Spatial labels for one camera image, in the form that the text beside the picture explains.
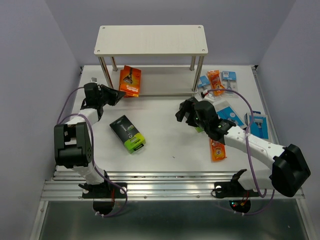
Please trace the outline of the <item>orange razor bag bottom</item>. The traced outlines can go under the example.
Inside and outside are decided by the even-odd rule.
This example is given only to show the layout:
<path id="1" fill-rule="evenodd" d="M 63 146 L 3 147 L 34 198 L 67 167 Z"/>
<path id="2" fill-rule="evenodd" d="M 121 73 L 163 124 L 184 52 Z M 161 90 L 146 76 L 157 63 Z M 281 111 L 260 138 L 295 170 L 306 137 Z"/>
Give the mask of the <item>orange razor bag bottom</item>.
<path id="1" fill-rule="evenodd" d="M 210 156 L 212 162 L 219 162 L 227 158 L 225 146 L 215 140 L 210 140 Z"/>

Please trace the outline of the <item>orange razor bag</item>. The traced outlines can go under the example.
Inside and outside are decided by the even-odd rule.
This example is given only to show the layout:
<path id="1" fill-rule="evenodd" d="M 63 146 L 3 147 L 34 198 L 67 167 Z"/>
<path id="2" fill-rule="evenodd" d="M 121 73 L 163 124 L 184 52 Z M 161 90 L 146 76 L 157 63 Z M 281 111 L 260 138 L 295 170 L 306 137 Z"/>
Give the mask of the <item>orange razor bag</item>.
<path id="1" fill-rule="evenodd" d="M 224 93 L 225 87 L 222 85 L 219 70 L 210 70 L 207 72 L 207 77 L 210 82 L 212 94 L 215 97 L 221 96 Z"/>
<path id="2" fill-rule="evenodd" d="M 219 162 L 227 158 L 225 146 L 215 140 L 210 140 L 210 156 L 212 162 Z"/>

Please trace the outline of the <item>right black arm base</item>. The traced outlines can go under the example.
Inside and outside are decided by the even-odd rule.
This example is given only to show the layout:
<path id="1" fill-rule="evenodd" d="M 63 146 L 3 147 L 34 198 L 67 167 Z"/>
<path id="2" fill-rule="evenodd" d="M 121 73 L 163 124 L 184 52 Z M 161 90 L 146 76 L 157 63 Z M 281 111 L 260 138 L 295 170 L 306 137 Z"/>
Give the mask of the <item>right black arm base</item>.
<path id="1" fill-rule="evenodd" d="M 214 183 L 211 195 L 217 199 L 240 198 L 240 197 L 258 197 L 258 193 L 251 190 L 245 190 L 239 183 L 240 177 L 246 173 L 246 169 L 241 169 L 235 173 L 230 181 L 220 181 Z"/>

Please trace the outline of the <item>orange razor bag top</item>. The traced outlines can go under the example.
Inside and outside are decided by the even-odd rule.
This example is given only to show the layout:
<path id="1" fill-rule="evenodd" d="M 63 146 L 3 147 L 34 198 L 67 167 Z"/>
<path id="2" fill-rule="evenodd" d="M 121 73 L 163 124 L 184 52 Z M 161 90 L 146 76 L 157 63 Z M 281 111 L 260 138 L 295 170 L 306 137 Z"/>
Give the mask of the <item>orange razor bag top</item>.
<path id="1" fill-rule="evenodd" d="M 207 72 L 207 77 L 210 82 L 212 94 L 215 97 L 221 96 L 224 93 L 225 87 L 222 85 L 219 70 L 210 70 Z"/>

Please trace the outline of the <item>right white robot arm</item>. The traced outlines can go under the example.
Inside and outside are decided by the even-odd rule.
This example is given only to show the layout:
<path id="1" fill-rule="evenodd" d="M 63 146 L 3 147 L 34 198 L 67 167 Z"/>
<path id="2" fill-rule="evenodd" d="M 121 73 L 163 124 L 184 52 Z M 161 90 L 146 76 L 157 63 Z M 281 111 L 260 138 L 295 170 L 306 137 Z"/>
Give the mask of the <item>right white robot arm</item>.
<path id="1" fill-rule="evenodd" d="M 179 105 L 175 117 L 178 122 L 199 127 L 211 140 L 240 150 L 267 167 L 257 172 L 239 170 L 229 182 L 220 184 L 217 193 L 220 198 L 258 189 L 275 190 L 285 197 L 293 197 L 311 175 L 298 146 L 274 144 L 247 133 L 232 121 L 219 118 L 209 101 L 191 97 Z"/>

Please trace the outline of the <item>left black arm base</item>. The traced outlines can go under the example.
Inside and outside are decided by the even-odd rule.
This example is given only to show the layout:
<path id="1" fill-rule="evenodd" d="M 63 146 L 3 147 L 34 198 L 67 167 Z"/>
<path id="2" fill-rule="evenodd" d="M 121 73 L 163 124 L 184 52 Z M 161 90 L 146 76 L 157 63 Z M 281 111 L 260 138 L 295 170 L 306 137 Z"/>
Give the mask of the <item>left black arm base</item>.
<path id="1" fill-rule="evenodd" d="M 78 186 L 82 190 L 83 199 L 125 199 L 125 193 L 122 189 L 127 189 L 126 182 L 110 183 L 110 178 L 106 172 L 93 173 L 85 177 L 85 183 L 79 183 Z"/>

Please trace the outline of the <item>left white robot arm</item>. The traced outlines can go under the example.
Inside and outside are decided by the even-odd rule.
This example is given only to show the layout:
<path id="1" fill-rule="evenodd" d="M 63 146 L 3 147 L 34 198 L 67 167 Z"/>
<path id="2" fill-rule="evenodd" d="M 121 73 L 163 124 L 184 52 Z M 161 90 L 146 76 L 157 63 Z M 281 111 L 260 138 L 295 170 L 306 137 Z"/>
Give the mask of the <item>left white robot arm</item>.
<path id="1" fill-rule="evenodd" d="M 96 82 L 86 83 L 74 92 L 81 89 L 84 99 L 80 110 L 65 118 L 60 114 L 54 126 L 54 158 L 56 165 L 71 169 L 85 179 L 83 189 L 89 191 L 94 187 L 95 193 L 106 197 L 111 193 L 111 184 L 108 174 L 94 160 L 93 125 L 101 120 L 104 106 L 115 106 L 125 93 Z"/>

